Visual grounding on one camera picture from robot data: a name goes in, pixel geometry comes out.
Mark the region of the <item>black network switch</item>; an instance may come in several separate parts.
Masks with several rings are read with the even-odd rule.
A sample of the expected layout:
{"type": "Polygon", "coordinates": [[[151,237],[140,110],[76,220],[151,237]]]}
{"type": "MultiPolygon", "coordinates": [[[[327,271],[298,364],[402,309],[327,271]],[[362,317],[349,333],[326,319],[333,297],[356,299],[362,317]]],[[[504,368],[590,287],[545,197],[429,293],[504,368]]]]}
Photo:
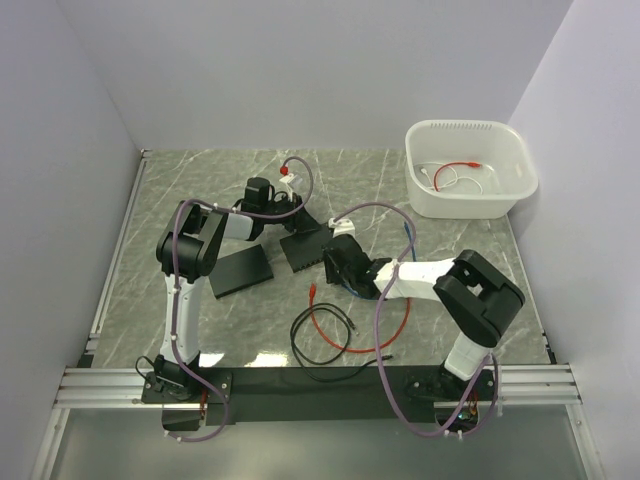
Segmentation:
{"type": "Polygon", "coordinates": [[[293,273],[323,261],[323,246],[333,238],[333,231],[322,225],[318,230],[296,233],[280,240],[280,246],[293,273]]]}

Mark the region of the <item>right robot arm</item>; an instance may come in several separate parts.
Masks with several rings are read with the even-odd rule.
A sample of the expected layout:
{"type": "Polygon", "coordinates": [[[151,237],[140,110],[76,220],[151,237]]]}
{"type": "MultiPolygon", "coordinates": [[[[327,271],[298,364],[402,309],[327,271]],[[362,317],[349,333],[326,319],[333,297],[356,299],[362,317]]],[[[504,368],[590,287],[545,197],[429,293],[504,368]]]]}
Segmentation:
{"type": "Polygon", "coordinates": [[[440,261],[371,259],[353,236],[342,234],[323,247],[323,262],[329,284],[346,285],[366,299],[444,306],[460,330],[439,377],[452,399],[473,390],[474,373],[525,304],[522,290],[474,250],[440,261]]]}

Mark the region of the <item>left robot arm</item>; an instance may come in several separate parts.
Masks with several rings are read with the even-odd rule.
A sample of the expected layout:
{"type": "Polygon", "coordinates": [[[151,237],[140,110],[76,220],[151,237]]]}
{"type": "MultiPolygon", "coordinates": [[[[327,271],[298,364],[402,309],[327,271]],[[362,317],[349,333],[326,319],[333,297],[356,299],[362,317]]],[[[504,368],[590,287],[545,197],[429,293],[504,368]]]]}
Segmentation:
{"type": "Polygon", "coordinates": [[[176,400],[194,399],[201,388],[196,372],[200,355],[198,322],[205,280],[214,270],[222,241],[254,241],[267,225],[290,233],[307,233],[319,224],[305,209],[296,189],[302,178],[284,173],[282,192],[269,180],[247,180],[244,196],[230,207],[191,199],[176,207],[156,247],[167,288],[164,339],[154,373],[176,400]]]}

